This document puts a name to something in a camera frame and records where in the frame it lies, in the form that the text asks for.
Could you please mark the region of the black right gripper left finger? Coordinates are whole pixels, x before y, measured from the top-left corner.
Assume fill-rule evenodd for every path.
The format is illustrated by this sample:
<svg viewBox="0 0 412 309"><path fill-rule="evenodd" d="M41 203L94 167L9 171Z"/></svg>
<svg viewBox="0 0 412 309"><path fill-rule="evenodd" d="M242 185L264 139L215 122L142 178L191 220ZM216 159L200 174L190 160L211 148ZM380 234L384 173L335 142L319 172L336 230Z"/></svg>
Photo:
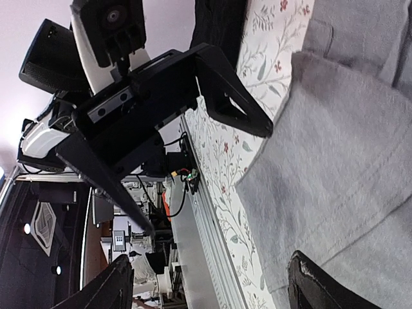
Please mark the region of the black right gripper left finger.
<svg viewBox="0 0 412 309"><path fill-rule="evenodd" d="M127 255L116 258L82 290L60 302L57 309L130 309L133 304L134 270Z"/></svg>

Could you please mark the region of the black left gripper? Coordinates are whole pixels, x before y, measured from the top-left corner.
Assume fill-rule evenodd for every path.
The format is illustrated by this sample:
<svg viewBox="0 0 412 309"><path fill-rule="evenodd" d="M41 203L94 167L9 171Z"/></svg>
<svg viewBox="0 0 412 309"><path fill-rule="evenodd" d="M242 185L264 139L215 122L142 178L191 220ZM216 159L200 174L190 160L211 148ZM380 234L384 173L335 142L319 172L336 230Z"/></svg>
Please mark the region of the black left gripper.
<svg viewBox="0 0 412 309"><path fill-rule="evenodd" d="M198 107L196 58L208 45L169 50L139 66L79 107L77 129L55 148L56 156L91 186L102 190L147 235L155 229L117 176L148 160L162 144L158 130Z"/></svg>

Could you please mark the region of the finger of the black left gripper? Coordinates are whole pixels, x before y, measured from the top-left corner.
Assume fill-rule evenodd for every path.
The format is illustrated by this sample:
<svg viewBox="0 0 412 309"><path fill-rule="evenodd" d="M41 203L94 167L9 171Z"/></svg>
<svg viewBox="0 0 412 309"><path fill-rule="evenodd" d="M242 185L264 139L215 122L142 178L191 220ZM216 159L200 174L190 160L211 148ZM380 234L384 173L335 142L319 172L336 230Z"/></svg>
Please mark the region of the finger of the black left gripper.
<svg viewBox="0 0 412 309"><path fill-rule="evenodd" d="M250 135L271 137L273 121L244 87L220 48L196 52L196 76L213 120Z"/></svg>

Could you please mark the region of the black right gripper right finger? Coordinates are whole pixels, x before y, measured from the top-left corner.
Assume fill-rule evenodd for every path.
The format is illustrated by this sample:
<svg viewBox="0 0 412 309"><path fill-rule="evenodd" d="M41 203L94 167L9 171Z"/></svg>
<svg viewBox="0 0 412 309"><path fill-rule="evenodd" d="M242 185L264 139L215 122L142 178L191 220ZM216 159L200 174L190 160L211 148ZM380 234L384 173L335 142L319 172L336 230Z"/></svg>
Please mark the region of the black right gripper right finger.
<svg viewBox="0 0 412 309"><path fill-rule="evenodd" d="M288 298L294 309L379 308L342 286L300 250L288 264Z"/></svg>

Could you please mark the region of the black t-shirt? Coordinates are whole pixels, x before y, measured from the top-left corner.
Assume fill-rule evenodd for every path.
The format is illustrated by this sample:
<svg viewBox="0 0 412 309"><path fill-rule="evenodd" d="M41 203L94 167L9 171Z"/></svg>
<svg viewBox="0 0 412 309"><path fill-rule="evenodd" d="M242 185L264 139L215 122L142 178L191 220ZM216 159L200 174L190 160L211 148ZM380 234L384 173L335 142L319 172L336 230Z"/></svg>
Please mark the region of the black t-shirt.
<svg viewBox="0 0 412 309"><path fill-rule="evenodd" d="M195 0L190 47L207 43L221 48L231 66L239 59L247 0Z"/></svg>

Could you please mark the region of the grey garment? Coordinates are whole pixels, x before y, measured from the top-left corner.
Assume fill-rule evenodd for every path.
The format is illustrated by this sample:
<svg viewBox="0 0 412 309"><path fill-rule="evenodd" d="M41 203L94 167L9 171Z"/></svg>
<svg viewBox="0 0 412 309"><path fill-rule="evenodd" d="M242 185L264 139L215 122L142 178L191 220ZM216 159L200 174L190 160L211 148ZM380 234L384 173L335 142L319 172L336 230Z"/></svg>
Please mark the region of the grey garment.
<svg viewBox="0 0 412 309"><path fill-rule="evenodd" d="M316 1L272 136L236 191L267 289L303 253L381 308L411 307L411 2Z"/></svg>

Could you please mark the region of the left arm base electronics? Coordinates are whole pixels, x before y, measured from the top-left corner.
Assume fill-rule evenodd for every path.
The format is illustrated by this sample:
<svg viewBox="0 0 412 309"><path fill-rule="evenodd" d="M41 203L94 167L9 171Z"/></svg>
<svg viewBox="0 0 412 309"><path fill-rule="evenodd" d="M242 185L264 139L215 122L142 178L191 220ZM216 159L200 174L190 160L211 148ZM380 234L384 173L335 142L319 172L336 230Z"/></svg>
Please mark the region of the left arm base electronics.
<svg viewBox="0 0 412 309"><path fill-rule="evenodd" d="M200 170L191 149L188 133L183 132L178 139L167 145L173 144L178 144L180 150L166 154L166 171L172 177L172 180L176 177L180 178L183 183L183 195L178 210L174 214L167 215L170 220L181 213L187 193L189 192L192 195L197 193L200 184Z"/></svg>

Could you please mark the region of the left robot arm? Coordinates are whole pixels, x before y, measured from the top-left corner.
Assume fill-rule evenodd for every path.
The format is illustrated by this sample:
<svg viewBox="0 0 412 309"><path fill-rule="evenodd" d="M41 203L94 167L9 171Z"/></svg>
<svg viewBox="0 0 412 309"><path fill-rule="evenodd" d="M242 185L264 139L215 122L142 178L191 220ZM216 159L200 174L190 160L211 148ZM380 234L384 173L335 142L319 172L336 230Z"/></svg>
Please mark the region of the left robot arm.
<svg viewBox="0 0 412 309"><path fill-rule="evenodd" d="M217 46L202 43L154 59L138 50L106 68L79 46L78 30L42 22L19 78L51 98L24 122L17 159L36 169L72 169L148 234L153 226L122 180L163 153L161 128L203 97L215 121L262 138L273 132Z"/></svg>

